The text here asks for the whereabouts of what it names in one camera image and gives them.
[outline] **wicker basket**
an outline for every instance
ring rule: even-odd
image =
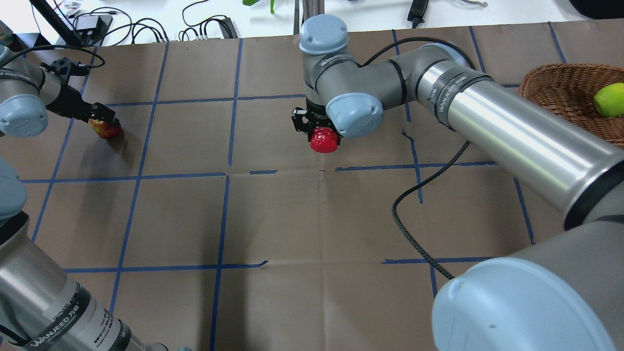
[[[624,82],[624,69],[605,64],[549,64],[530,71],[520,95],[592,134],[624,147],[624,115],[605,118],[593,105],[596,93]]]

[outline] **green apple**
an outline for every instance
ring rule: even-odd
[[[603,117],[624,114],[624,83],[615,83],[600,89],[593,97],[593,104]]]

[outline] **light blue joint cap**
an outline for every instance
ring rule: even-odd
[[[301,26],[299,48],[307,54],[331,54],[344,49],[348,43],[347,25],[336,16],[319,14]]]
[[[20,94],[0,104],[0,131],[12,137],[36,136],[47,127],[46,105],[32,94]]]
[[[325,107],[327,116],[345,137],[361,137],[375,130],[384,119],[378,98],[363,92],[349,92],[334,97]]]
[[[441,351],[616,351],[585,300],[541,265],[515,257],[481,262],[437,293]]]
[[[19,181],[17,172],[0,159],[0,220],[18,214],[26,203],[26,187]]]
[[[9,50],[8,47],[0,45],[0,61],[4,61],[9,58],[12,53],[13,52]]]
[[[425,46],[437,46],[440,49],[446,51],[446,53],[448,55],[450,55],[451,58],[453,58],[453,61],[455,61],[455,63],[460,64],[462,66],[469,67],[468,61],[466,61],[466,59],[464,59],[464,57],[459,52],[457,52],[457,50],[453,49],[452,47],[450,47],[448,45],[444,45],[444,44],[441,44],[439,42],[433,42],[433,43],[430,43],[430,44],[425,44],[425,45],[423,45],[421,47],[425,47]]]

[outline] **green object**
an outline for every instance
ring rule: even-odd
[[[260,0],[243,0],[243,5],[251,6],[255,5]],[[275,14],[275,0],[271,0],[271,13]]]
[[[615,83],[600,89],[593,97],[593,104],[603,117],[624,114],[624,83]]]

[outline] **blue tape grid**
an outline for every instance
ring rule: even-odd
[[[556,35],[554,33],[554,30],[552,29],[552,25],[550,25],[551,28],[551,32],[553,35],[553,39],[555,40],[555,43],[558,47],[558,50],[560,51],[560,47],[558,45],[557,42],[557,38]],[[478,47],[478,43],[477,40],[475,38],[474,32],[472,30],[472,27],[469,27],[470,30],[470,34],[472,36],[472,40],[475,46],[475,50],[477,53],[477,57],[479,58],[479,64],[480,67],[482,69],[482,71],[485,72],[485,67],[483,65],[483,60],[481,58],[481,54],[479,51],[479,47]],[[397,37],[396,37],[396,32],[394,30],[392,30],[392,37],[394,39],[394,41],[397,41]],[[237,265],[237,264],[223,264],[223,251],[224,251],[224,244],[225,244],[225,227],[226,227],[226,219],[227,219],[227,207],[228,207],[228,196],[229,196],[229,188],[230,188],[230,178],[222,172],[215,172],[215,173],[198,173],[198,174],[164,174],[164,175],[142,175],[142,170],[143,170],[143,165],[144,165],[144,161],[145,161],[145,154],[147,152],[147,146],[149,143],[149,136],[150,136],[150,131],[151,131],[151,126],[152,126],[152,122],[154,119],[154,112],[155,112],[155,108],[157,105],[161,105],[161,104],[183,104],[183,103],[193,103],[193,102],[219,102],[219,101],[232,101],[233,102],[233,109],[232,109],[232,125],[231,125],[231,129],[230,129],[230,146],[229,146],[229,150],[228,150],[228,164],[231,165],[232,164],[232,153],[233,153],[233,141],[234,141],[234,131],[235,131],[235,123],[236,123],[236,102],[237,101],[247,101],[247,100],[255,100],[255,99],[288,99],[288,98],[301,98],[301,97],[305,97],[305,95],[303,94],[292,94],[292,95],[279,95],[279,96],[252,96],[252,97],[239,97],[238,96],[238,88],[239,88],[239,82],[240,82],[240,64],[241,64],[241,55],[242,55],[242,50],[243,50],[243,40],[240,40],[239,42],[239,48],[238,48],[238,57],[237,57],[237,63],[236,63],[236,81],[235,81],[235,93],[234,96],[232,98],[218,98],[218,99],[188,99],[188,100],[174,100],[174,101],[158,101],[158,94],[160,91],[160,85],[162,83],[162,76],[163,76],[163,72],[164,72],[164,68],[165,68],[165,63],[167,60],[167,53],[168,53],[168,44],[165,46],[165,52],[163,55],[163,61],[162,61],[162,65],[161,65],[161,70],[159,73],[159,77],[158,77],[158,84],[157,84],[157,89],[155,92],[155,96],[154,96],[154,100],[152,102],[131,102],[131,103],[122,103],[122,104],[109,104],[108,106],[110,107],[121,107],[121,106],[152,106],[152,110],[150,113],[150,120],[149,120],[149,124],[148,124],[148,128],[147,128],[147,133],[146,133],[146,138],[145,138],[145,142],[144,142],[144,148],[143,148],[143,153],[142,153],[142,157],[141,157],[141,161],[140,161],[140,166],[139,166],[139,173],[137,174],[137,176],[135,177],[109,177],[109,178],[99,178],[99,179],[56,179],[56,175],[58,173],[60,164],[61,164],[61,160],[62,160],[62,156],[64,154],[66,145],[67,145],[67,141],[69,139],[69,134],[71,132],[72,129],[72,125],[73,125],[73,120],[70,121],[65,139],[64,139],[64,143],[61,147],[61,152],[59,154],[59,158],[57,160],[54,172],[52,174],[52,177],[50,179],[32,179],[32,180],[23,180],[24,183],[27,184],[49,184],[48,190],[46,192],[46,196],[44,199],[44,203],[42,205],[41,208],[41,213],[37,219],[37,224],[36,224],[36,228],[34,230],[34,234],[33,234],[33,238],[32,240],[35,241],[36,239],[36,235],[38,233],[39,230],[39,226],[41,224],[41,219],[43,218],[45,209],[46,209],[46,205],[48,203],[49,200],[49,196],[52,190],[52,186],[55,183],[70,183],[70,182],[107,182],[107,181],[122,181],[122,180],[134,180],[136,181],[135,184],[135,189],[134,189],[134,193],[133,193],[133,198],[132,198],[132,205],[130,208],[130,214],[128,217],[128,222],[127,222],[127,228],[125,231],[125,235],[124,235],[124,242],[122,244],[122,251],[120,253],[120,258],[119,258],[119,264],[117,267],[102,267],[102,268],[79,268],[79,269],[66,269],[66,272],[68,273],[104,273],[104,272],[109,272],[109,273],[116,273],[115,276],[115,285],[114,285],[114,291],[113,291],[113,296],[111,299],[111,304],[110,304],[110,311],[111,313],[114,311],[114,307],[115,307],[115,301],[116,301],[116,297],[117,297],[117,292],[119,289],[119,279],[120,279],[120,275],[122,272],[164,272],[164,271],[179,271],[179,270],[216,270],[217,272],[217,278],[215,281],[215,295],[214,295],[214,300],[213,300],[213,315],[212,315],[212,326],[211,326],[211,331],[210,331],[210,335],[211,335],[211,341],[210,341],[210,350],[215,350],[215,339],[216,339],[216,330],[217,330],[217,312],[218,312],[218,300],[219,300],[219,294],[220,294],[220,281],[221,281],[221,276],[222,276],[222,270],[223,269],[253,269],[253,268],[258,268],[261,267],[263,265],[265,265],[267,263],[267,261],[264,261],[262,263],[259,264],[249,264],[249,265]],[[396,54],[400,54],[400,50],[398,47],[395,48]],[[565,62],[565,58],[563,57],[562,52],[560,51],[560,55],[562,56],[562,60]],[[83,83],[82,89],[81,89],[81,93],[84,92],[84,89],[86,87],[87,84],[87,80],[88,80],[88,76],[85,78],[85,81]],[[518,87],[517,85],[509,85],[508,87]],[[409,106],[406,104],[405,105],[406,108],[406,117],[407,117],[407,121],[410,122],[411,121],[411,114],[410,114],[410,110],[409,110]],[[341,171],[366,171],[366,170],[379,170],[379,169],[408,169],[408,168],[414,168],[415,172],[416,172],[416,180],[417,183],[421,182],[421,177],[420,177],[420,172],[419,169],[420,168],[424,168],[424,167],[442,167],[444,164],[420,164],[418,162],[417,159],[417,154],[416,154],[416,148],[414,146],[414,140],[412,138],[410,138],[409,136],[407,136],[405,133],[403,134],[404,136],[406,136],[408,139],[410,139],[410,144],[411,144],[411,149],[412,149],[412,156],[414,159],[414,164],[409,164],[409,165],[389,165],[389,166],[362,166],[362,167],[346,167],[346,168],[342,168],[342,167],[337,167],[335,168],[336,172],[341,172]],[[456,166],[461,166],[461,167],[465,167],[465,166],[492,166],[492,165],[496,165],[495,162],[458,162],[456,164]],[[256,174],[275,174],[277,173],[277,170],[258,170],[258,171],[250,171],[251,175],[256,175]],[[158,266],[158,267],[123,267],[123,261],[124,261],[124,257],[125,257],[125,249],[127,246],[127,241],[128,241],[128,236],[130,233],[130,227],[132,225],[132,216],[134,214],[134,208],[135,208],[135,203],[137,200],[137,195],[138,195],[138,191],[139,191],[139,186],[140,186],[140,181],[142,179],[170,179],[170,178],[180,178],[180,177],[226,177],[226,186],[225,186],[225,193],[224,193],[224,201],[223,201],[223,213],[222,213],[222,228],[221,228],[221,234],[220,234],[220,244],[219,244],[219,256],[218,256],[218,263],[217,265],[181,265],[181,266]],[[533,243],[533,233],[532,233],[532,229],[530,226],[530,221],[529,221],[529,216],[528,213],[526,211],[526,206],[524,204],[524,198],[522,196],[522,190],[520,188],[520,184],[517,182],[517,180],[515,180],[515,184],[516,184],[516,189],[518,192],[518,196],[519,196],[519,200],[520,200],[520,204],[522,207],[522,211],[523,214],[525,216],[525,221],[527,224],[527,230],[529,232],[529,237],[531,240],[531,243]],[[421,190],[419,190],[419,200],[422,203],[423,199],[422,199],[422,192]],[[460,257],[460,258],[441,258],[441,259],[437,259],[438,262],[440,263],[453,263],[453,262],[481,262],[485,259],[489,259],[491,257]],[[403,259],[403,260],[385,260],[384,262],[382,262],[381,264],[384,265],[388,265],[388,264],[428,264],[426,262],[426,260],[424,259]],[[435,275],[435,270],[433,269],[433,267],[430,266],[430,274],[431,274],[431,284],[432,284],[432,293],[434,294],[434,296],[437,294],[437,282],[436,282],[436,275]]]
[[[561,46],[559,45],[559,40],[557,39],[557,33],[555,33],[555,28],[552,26],[552,22],[548,22],[548,27],[550,28],[550,35],[552,35],[552,39],[555,41],[555,46],[557,47],[557,52],[559,53],[559,57],[561,57],[561,62],[568,63],[563,55],[563,51],[561,50]]]

